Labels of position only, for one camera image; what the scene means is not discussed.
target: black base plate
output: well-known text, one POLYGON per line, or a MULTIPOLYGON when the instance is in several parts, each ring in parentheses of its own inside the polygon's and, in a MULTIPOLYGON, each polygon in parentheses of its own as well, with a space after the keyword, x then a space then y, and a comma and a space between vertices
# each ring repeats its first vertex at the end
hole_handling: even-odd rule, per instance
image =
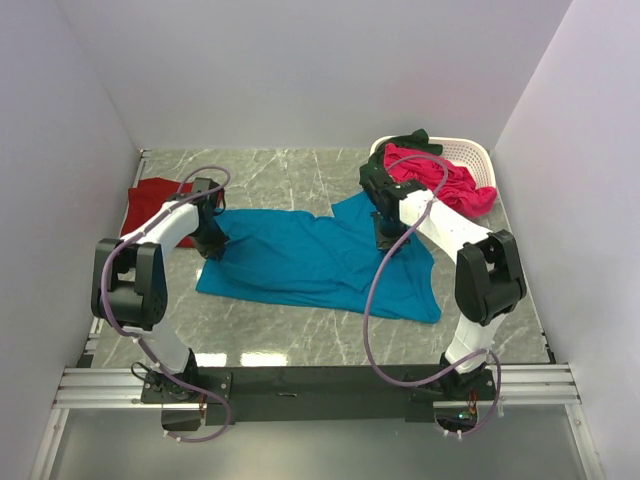
MULTIPOLYGON (((439 372, 439 365, 383 367, 393 378, 417 380, 439 372)), ((438 382, 426 388, 395 387, 370 366, 200 368, 204 388, 229 399, 235 422, 404 418, 433 422, 435 401, 466 401, 470 389, 478 401, 493 400, 489 370, 482 371, 464 391, 447 392, 438 382)), ((200 397, 188 401, 198 403, 200 397)), ((144 389, 142 403, 178 403, 167 392, 144 389)), ((226 412, 207 400, 205 423, 221 425, 226 412)))

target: blue cloth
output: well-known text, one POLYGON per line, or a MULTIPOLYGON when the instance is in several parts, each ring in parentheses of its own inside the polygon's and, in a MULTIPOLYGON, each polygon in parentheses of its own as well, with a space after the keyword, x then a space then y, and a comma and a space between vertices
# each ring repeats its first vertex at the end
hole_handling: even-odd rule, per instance
MULTIPOLYGON (((376 249, 364 192, 332 206, 335 217, 303 211, 227 210, 216 218, 231 238, 221 261, 207 260, 201 293, 263 303, 363 312, 383 254, 376 249)), ((417 236, 387 264, 372 314, 435 323, 433 258, 417 236)))

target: black clamp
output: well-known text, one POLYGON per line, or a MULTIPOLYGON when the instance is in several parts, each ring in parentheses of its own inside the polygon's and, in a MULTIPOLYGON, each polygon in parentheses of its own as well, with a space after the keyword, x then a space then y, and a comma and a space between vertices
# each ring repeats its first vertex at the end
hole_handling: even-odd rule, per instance
POLYGON ((400 201, 426 187, 414 179, 396 183, 382 165, 372 161, 360 167, 360 185, 377 210, 372 214, 377 247, 389 250, 407 231, 400 221, 400 201))
MULTIPOLYGON (((190 193, 176 193, 168 200, 181 200, 196 193, 206 192, 220 186, 219 183, 210 178, 196 178, 190 193)), ((198 208, 198 228, 189 234, 189 238, 203 258, 214 258, 220 260, 224 255, 226 244, 229 241, 215 218, 224 212, 226 202, 224 189, 205 197, 198 198, 192 202, 198 208)))
POLYGON ((506 230, 491 232, 458 251, 455 297, 469 320, 485 326, 513 311, 527 293, 516 240, 506 230))

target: red cloth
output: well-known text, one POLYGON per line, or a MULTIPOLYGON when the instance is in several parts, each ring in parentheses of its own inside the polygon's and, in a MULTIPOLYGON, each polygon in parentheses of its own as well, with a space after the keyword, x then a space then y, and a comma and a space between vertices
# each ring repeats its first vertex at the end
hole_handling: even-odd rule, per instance
MULTIPOLYGON (((142 226, 144 222, 153 217, 170 195, 178 190, 178 182, 165 180, 164 178, 147 178, 140 180, 138 186, 129 189, 129 211, 127 219, 122 227, 122 235, 133 232, 142 226)), ((187 183, 182 190, 185 193, 191 191, 193 183, 187 183)), ((183 238, 178 244, 183 248, 194 248, 189 237, 183 238)))
MULTIPOLYGON (((388 143, 384 151, 384 166, 389 168, 394 162, 409 155, 424 152, 410 148, 396 147, 388 143)), ((438 192, 438 198, 445 205, 465 217, 479 217, 491 210, 498 192, 493 187, 476 188, 476 181, 466 167, 456 167, 450 161, 442 159, 449 168, 447 183, 438 192)), ((389 172, 396 182, 406 182, 415 178, 430 190, 434 190, 442 180, 442 167, 421 158, 407 160, 389 172)))

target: pink cloth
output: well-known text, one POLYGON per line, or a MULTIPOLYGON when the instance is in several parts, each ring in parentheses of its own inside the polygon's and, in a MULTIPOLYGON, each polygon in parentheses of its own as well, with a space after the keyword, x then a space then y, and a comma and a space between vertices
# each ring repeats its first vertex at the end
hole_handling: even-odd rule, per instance
MULTIPOLYGON (((396 147, 388 143, 384 151, 384 166, 389 168, 394 162, 409 155, 419 155, 420 150, 396 147)), ((476 181, 466 167, 456 167, 450 161, 442 159, 449 168, 447 183, 438 192, 438 198, 445 205, 465 217, 479 217, 491 210, 498 192, 493 187, 476 188, 476 181)), ((396 182, 405 182, 415 178, 430 190, 434 190, 442 180, 440 165, 416 158, 407 160, 389 172, 396 182)))

